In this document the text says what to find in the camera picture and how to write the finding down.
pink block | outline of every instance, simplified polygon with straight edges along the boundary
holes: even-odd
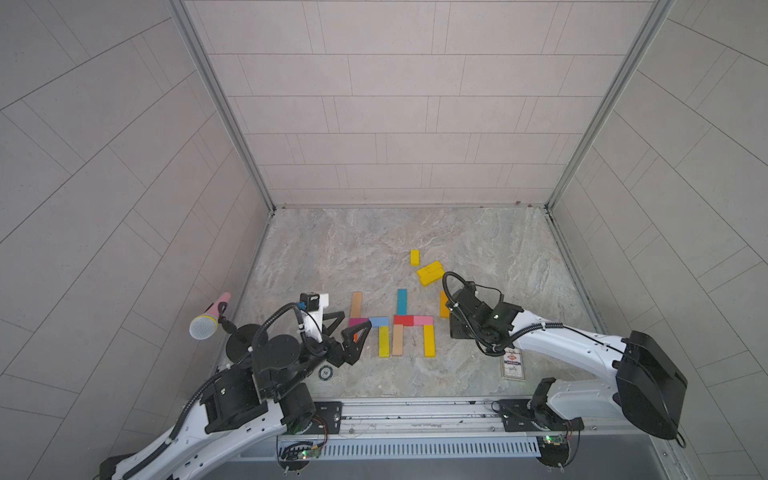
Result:
[[[413,316],[413,325],[434,325],[432,321],[432,317],[425,316],[425,315],[414,315]]]

metal frame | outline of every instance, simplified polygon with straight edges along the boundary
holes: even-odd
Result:
[[[584,157],[587,156],[587,152],[594,143],[594,139],[597,138],[608,115],[613,111],[621,93],[624,91],[630,78],[637,70],[640,60],[643,59],[643,55],[645,55],[648,46],[659,32],[661,25],[667,18],[667,12],[673,3],[674,0],[656,0],[654,5],[650,8],[648,15],[645,17],[645,21],[640,27],[640,31],[632,42],[632,46],[630,46],[627,55],[621,62],[619,70],[616,72],[613,81],[611,81],[611,85],[608,87],[605,96],[603,96],[603,99],[598,105],[598,109],[592,116],[592,120],[590,121],[587,130],[581,136],[581,140],[576,146],[576,150],[574,150],[571,159],[565,165],[565,169],[563,170],[563,174],[560,177],[558,184],[554,187],[552,194],[547,200],[546,207],[550,211],[552,211],[558,204],[568,182],[571,181],[571,178],[576,173],[576,169],[584,160]]]
[[[232,139],[232,143],[234,144],[235,149],[237,149],[240,158],[245,161],[250,176],[256,181],[256,186],[259,189],[259,193],[261,193],[261,197],[264,199],[264,203],[266,203],[266,206],[274,212],[275,203],[272,201],[270,192],[267,190],[266,185],[256,168],[256,162],[253,160],[253,155],[248,148],[243,132],[240,131],[240,127],[237,125],[237,121],[232,113],[232,107],[221,88],[221,84],[216,77],[214,68],[208,60],[208,55],[205,53],[203,44],[200,42],[200,36],[194,28],[194,24],[190,19],[184,0],[167,0],[167,3],[170,16],[173,18],[174,23],[176,23],[176,26],[181,33],[181,37],[187,45],[187,49],[190,52],[190,56],[192,57],[195,66],[197,66],[197,71],[200,72],[203,83],[211,93],[211,98],[214,100],[214,105],[216,106],[217,111],[221,114],[224,128],[227,129],[227,133]]]

marble floor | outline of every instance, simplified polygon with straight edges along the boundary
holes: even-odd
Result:
[[[262,323],[302,292],[328,293],[328,311],[344,310],[349,318],[352,292],[361,291],[363,316],[391,319],[399,288],[408,289],[409,314],[435,317],[435,358],[424,357],[421,327],[405,328],[402,357],[379,358],[373,329],[357,364],[334,368],[328,381],[316,374],[307,379],[315,399],[530,395],[547,376],[591,378],[523,352],[525,381],[503,379],[499,358],[482,355],[471,340],[450,338],[448,320],[439,318],[440,282],[421,286],[411,249],[421,251],[422,265],[440,260],[467,280],[499,288],[508,302],[594,330],[543,211],[521,207],[278,210],[236,322]],[[482,291],[481,298],[493,306],[498,294]],[[270,336],[279,333],[296,334],[293,315],[270,329]]]

black wheel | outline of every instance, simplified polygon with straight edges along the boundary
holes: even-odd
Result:
[[[317,375],[320,377],[321,380],[330,380],[330,378],[333,376],[333,369],[330,365],[323,365],[320,367],[319,372]]]

microphone mesh head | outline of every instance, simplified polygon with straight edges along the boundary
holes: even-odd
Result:
[[[208,315],[200,315],[190,323],[190,335],[195,340],[205,340],[210,338],[218,327],[216,320]]]

